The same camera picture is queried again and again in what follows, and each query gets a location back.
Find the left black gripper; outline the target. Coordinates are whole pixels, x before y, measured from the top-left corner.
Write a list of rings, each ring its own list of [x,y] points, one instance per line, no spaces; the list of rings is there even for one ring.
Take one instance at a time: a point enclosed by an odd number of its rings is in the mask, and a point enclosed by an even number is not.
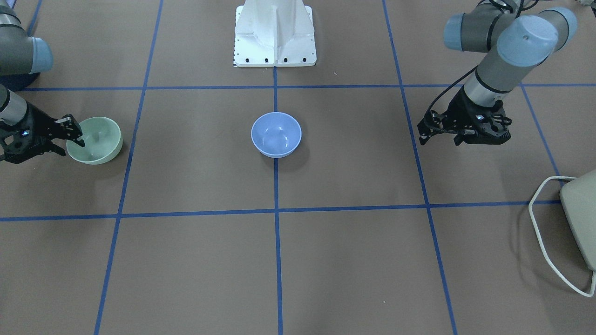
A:
[[[418,123],[419,143],[425,146],[432,136],[440,134],[460,135],[458,122],[462,122],[473,114],[488,114],[489,112],[504,112],[504,103],[497,100],[491,107],[475,104],[463,88],[455,94],[444,113],[426,111],[423,119]]]

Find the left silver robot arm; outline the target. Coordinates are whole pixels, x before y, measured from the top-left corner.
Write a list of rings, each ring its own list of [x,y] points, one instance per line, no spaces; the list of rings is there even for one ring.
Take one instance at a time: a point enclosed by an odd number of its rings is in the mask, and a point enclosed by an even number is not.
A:
[[[464,85],[438,113],[429,107],[418,123],[419,141],[451,134],[454,144],[500,145],[511,138],[511,119],[503,99],[534,68],[564,48],[575,36],[572,10],[553,7],[524,15],[520,0],[483,0],[469,13],[451,17],[444,44],[452,50],[483,53],[481,62],[462,77]]]

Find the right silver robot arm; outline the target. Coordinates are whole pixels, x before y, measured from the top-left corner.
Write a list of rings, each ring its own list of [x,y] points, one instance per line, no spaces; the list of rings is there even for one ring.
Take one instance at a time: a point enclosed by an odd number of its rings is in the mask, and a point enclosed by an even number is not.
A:
[[[17,13],[6,0],[0,5],[1,75],[38,74],[53,66],[53,53],[41,38],[28,36]],[[72,141],[80,147],[79,123],[67,114],[56,119],[28,102],[8,87],[1,85],[1,160],[19,164],[45,153],[65,156],[65,150],[53,139]]]

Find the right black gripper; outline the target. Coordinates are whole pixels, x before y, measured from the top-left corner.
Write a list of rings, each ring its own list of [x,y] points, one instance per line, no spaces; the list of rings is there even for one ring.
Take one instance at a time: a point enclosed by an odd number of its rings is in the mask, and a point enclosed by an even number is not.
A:
[[[82,129],[72,114],[60,119],[49,116],[33,104],[27,104],[27,111],[22,121],[15,125],[16,143],[12,151],[46,151],[66,157],[66,150],[53,142],[55,139],[66,140],[77,146],[85,147]]]

